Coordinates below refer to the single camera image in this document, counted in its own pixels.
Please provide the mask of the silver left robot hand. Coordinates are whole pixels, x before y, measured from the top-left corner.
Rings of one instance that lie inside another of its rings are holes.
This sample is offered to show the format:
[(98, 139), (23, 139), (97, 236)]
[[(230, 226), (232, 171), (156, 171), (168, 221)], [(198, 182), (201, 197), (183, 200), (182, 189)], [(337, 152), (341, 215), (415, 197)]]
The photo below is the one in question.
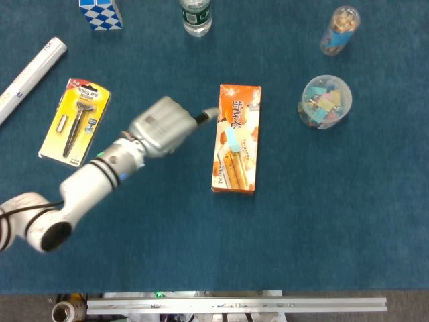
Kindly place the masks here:
[(147, 157), (159, 158), (172, 153), (197, 128), (218, 116), (219, 108), (211, 107), (193, 117), (164, 96), (131, 122), (128, 133), (143, 144)]

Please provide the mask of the clear jar of binder clips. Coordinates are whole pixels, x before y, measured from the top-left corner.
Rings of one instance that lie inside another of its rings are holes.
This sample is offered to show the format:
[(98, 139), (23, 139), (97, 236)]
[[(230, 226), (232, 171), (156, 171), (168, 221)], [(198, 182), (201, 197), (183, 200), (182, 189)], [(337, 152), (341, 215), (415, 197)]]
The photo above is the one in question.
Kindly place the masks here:
[(305, 86), (297, 112), (308, 127), (328, 129), (346, 117), (352, 102), (352, 93), (346, 82), (325, 74), (313, 78)]

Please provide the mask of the aluminium profile rail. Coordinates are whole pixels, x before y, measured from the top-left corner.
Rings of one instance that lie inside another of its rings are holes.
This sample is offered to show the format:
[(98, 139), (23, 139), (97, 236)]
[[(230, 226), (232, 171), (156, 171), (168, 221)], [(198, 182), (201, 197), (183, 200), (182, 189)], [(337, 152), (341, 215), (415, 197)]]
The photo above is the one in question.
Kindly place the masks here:
[(385, 297), (164, 297), (102, 298), (87, 302), (89, 315), (172, 313), (358, 313), (386, 312)]

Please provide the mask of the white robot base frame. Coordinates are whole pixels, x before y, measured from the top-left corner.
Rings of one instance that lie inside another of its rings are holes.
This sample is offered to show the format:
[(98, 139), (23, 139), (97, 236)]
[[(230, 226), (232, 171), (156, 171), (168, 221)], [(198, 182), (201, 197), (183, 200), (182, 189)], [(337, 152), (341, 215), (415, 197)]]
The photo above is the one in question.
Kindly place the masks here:
[[(164, 298), (164, 297), (264, 297), (280, 296), (282, 291), (155, 291), (110, 292), (104, 298)], [(95, 315), (98, 322), (289, 322), (283, 313), (193, 313), (193, 314), (127, 314)]]

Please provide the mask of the clear plastic water bottle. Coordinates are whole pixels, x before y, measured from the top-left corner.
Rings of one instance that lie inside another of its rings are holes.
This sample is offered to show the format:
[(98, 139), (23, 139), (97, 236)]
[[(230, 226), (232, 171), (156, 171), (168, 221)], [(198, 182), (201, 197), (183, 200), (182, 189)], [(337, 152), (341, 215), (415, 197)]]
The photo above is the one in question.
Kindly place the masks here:
[(179, 0), (184, 29), (194, 37), (203, 37), (211, 28), (211, 0)]

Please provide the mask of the small light blue paper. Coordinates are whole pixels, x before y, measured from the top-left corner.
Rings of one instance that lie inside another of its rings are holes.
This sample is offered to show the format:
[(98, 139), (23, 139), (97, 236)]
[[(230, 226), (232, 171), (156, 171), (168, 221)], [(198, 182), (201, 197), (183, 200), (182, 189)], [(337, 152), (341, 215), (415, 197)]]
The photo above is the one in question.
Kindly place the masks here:
[(235, 130), (232, 127), (228, 127), (225, 130), (225, 135), (227, 137), (227, 142), (230, 147), (230, 150), (234, 153), (241, 151), (241, 145), (236, 138)]

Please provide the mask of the blue felt table cloth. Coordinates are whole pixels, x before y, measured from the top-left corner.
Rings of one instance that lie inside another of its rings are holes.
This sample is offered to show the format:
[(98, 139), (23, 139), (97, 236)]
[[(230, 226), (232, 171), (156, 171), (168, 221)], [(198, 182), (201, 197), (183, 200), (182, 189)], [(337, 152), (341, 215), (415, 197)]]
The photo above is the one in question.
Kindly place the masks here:
[[(361, 23), (336, 56), (320, 41), (338, 7)], [(429, 0), (212, 0), (195, 38), (178, 0), (117, 0), (122, 30), (94, 32), (77, 0), (0, 0), (0, 94), (53, 37), (67, 53), (0, 125), (0, 203), (58, 201), (73, 169), (38, 157), (68, 79), (111, 92), (88, 157), (165, 95), (191, 114), (221, 84), (262, 88), (252, 195), (211, 189), (216, 124), (148, 160), (57, 250), (16, 239), (0, 294), (429, 288)], [(320, 75), (349, 113), (305, 125)]]

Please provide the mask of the clear tube of wooden pegs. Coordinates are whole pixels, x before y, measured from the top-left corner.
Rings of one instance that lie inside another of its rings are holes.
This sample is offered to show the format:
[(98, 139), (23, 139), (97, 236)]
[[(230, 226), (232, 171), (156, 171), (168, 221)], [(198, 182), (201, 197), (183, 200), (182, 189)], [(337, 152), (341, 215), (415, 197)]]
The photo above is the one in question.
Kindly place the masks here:
[(328, 56), (336, 56), (347, 45), (361, 23), (359, 12), (350, 5), (335, 9), (320, 41), (320, 49)]

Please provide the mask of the white rolled paper tube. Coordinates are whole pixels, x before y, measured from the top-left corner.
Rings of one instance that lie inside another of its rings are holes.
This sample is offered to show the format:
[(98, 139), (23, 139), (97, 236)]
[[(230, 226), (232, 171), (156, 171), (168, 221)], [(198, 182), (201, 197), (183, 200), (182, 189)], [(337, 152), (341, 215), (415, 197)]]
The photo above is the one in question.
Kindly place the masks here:
[(0, 125), (67, 51), (58, 37), (51, 38), (0, 95)]

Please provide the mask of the orange snack box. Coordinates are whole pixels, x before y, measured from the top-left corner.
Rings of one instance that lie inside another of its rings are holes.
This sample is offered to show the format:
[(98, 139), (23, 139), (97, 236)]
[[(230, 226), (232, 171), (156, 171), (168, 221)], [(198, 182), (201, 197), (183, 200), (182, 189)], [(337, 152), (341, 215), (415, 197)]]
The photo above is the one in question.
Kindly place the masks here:
[[(220, 85), (211, 184), (214, 192), (255, 191), (261, 94), (260, 86)], [(230, 150), (225, 135), (228, 127), (235, 130), (240, 152)]]

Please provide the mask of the razor in yellow blister pack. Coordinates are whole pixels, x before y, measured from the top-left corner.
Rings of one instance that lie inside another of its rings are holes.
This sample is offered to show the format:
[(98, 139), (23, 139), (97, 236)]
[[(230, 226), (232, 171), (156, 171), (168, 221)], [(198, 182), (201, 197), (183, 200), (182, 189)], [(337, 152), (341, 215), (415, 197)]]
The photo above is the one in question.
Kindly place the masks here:
[(94, 82), (69, 79), (38, 156), (81, 166), (110, 99), (111, 92)]

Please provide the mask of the blue white snake cube puzzle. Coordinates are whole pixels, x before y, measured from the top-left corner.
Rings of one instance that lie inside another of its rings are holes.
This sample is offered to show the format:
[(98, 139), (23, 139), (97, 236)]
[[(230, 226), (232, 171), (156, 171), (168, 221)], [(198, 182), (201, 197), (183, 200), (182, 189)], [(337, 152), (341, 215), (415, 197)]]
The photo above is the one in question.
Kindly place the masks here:
[(93, 31), (123, 28), (122, 17), (115, 0), (78, 0), (78, 7)]

